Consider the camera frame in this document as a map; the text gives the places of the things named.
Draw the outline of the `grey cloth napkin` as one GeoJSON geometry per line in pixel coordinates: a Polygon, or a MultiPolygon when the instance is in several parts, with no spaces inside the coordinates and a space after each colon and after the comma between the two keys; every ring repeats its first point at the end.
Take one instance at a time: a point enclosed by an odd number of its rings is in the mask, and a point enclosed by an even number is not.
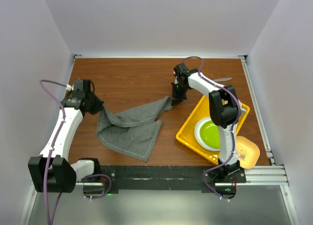
{"type": "Polygon", "coordinates": [[[96,136],[107,148],[146,162],[162,125],[159,116],[172,109],[169,96],[119,113],[100,112],[96,136]]]}

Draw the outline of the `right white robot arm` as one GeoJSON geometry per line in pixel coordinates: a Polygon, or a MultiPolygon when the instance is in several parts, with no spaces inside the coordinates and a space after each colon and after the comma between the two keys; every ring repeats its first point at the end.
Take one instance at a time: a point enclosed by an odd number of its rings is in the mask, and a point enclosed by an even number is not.
{"type": "Polygon", "coordinates": [[[222,86],[198,71],[176,66],[172,85],[172,106],[186,99],[188,90],[195,89],[209,99],[209,114],[218,127],[220,156],[218,166],[208,171],[216,173],[215,180],[230,182],[240,170],[236,151],[236,129],[241,107],[233,86],[222,86]]]}

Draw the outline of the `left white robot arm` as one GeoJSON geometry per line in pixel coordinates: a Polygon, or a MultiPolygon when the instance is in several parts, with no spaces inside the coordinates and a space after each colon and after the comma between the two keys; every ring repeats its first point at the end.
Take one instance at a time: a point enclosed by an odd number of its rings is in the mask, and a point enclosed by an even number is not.
{"type": "Polygon", "coordinates": [[[31,157],[28,169],[37,192],[70,193],[78,181],[86,178],[96,182],[101,178],[99,160],[81,158],[69,164],[68,154],[86,113],[97,114],[103,109],[101,101],[93,92],[72,92],[61,102],[62,108],[53,133],[40,152],[31,157]]]}

